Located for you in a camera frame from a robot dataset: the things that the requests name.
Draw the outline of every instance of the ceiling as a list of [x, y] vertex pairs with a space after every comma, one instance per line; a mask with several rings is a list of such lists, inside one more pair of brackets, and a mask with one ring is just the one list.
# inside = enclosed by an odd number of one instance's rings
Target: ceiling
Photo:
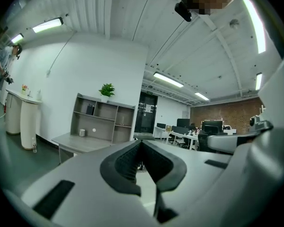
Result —
[[[192, 14], [190, 23], [174, 11], [179, 0], [27, 0], [6, 21], [7, 37], [22, 33], [23, 43], [39, 36], [71, 30], [122, 37], [148, 46], [142, 90], [197, 106], [256, 97], [256, 74], [262, 85], [281, 62], [266, 34], [267, 50], [257, 52], [257, 41], [242, 0], [234, 0], [210, 16]], [[55, 17], [64, 25], [35, 34], [32, 27]], [[230, 28], [232, 19], [239, 21]], [[153, 77], [154, 72], [184, 84], [178, 88]], [[200, 92], [210, 102], [195, 95]]]

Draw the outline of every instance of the water bottle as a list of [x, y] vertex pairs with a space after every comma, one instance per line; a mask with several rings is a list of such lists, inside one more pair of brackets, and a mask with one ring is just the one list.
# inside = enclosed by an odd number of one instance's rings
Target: water bottle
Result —
[[35, 137], [33, 137], [32, 142], [33, 142], [33, 152], [37, 153], [37, 141]]

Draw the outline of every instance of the brown wall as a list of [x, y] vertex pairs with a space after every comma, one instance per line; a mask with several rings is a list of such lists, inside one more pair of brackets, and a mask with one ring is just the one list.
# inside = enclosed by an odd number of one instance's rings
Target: brown wall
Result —
[[192, 107], [190, 121], [200, 127], [203, 120], [223, 118], [224, 124], [237, 130], [237, 134], [249, 131], [249, 121], [252, 116], [259, 115], [262, 102], [259, 97], [239, 102]]

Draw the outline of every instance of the ceiling light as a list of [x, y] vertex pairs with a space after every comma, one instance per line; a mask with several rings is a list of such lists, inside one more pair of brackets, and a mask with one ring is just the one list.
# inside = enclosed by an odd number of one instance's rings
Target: ceiling light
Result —
[[195, 95], [201, 97], [202, 99], [205, 99], [205, 100], [209, 101], [209, 98], [205, 97], [204, 95], [202, 95], [200, 93], [195, 93]]
[[166, 82], [169, 82], [171, 84], [174, 84], [177, 87], [183, 87], [184, 86], [183, 84], [181, 84], [181, 83], [179, 83], [179, 82], [177, 82], [177, 81], [175, 81], [175, 80], [173, 80], [169, 77], [166, 77], [166, 76], [164, 76], [164, 75], [162, 75], [161, 73], [158, 73], [158, 72], [156, 72], [153, 76], [156, 77], [156, 78], [162, 79]]
[[264, 31], [264, 26], [263, 23], [261, 22], [252, 2], [250, 0], [243, 0], [248, 12], [250, 14], [255, 34], [256, 34], [256, 39], [257, 39], [257, 46], [258, 46], [258, 53], [262, 53], [266, 51], [266, 40], [265, 40], [265, 31]]
[[259, 90], [260, 89], [260, 84], [261, 84], [261, 78], [263, 77], [263, 74], [259, 73], [256, 75], [256, 87], [255, 90]]
[[45, 29], [61, 26], [62, 24], [63, 24], [62, 18], [58, 17], [58, 18], [54, 18], [52, 20], [49, 20], [49, 21], [47, 21], [43, 24], [40, 24], [36, 27], [33, 27], [33, 30], [34, 30], [35, 33], [38, 33], [38, 32], [43, 31]]
[[22, 40], [23, 39], [23, 35], [20, 33], [18, 34], [15, 38], [13, 38], [11, 41], [12, 43], [17, 43], [19, 40]]

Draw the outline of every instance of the green floor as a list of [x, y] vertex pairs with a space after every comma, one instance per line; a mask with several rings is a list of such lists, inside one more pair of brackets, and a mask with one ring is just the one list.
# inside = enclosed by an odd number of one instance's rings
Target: green floor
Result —
[[[3, 107], [0, 105], [0, 116]], [[37, 140], [37, 153], [21, 146], [20, 135], [5, 132], [4, 117], [0, 119], [0, 184], [21, 196], [25, 189], [59, 164], [58, 150]]]

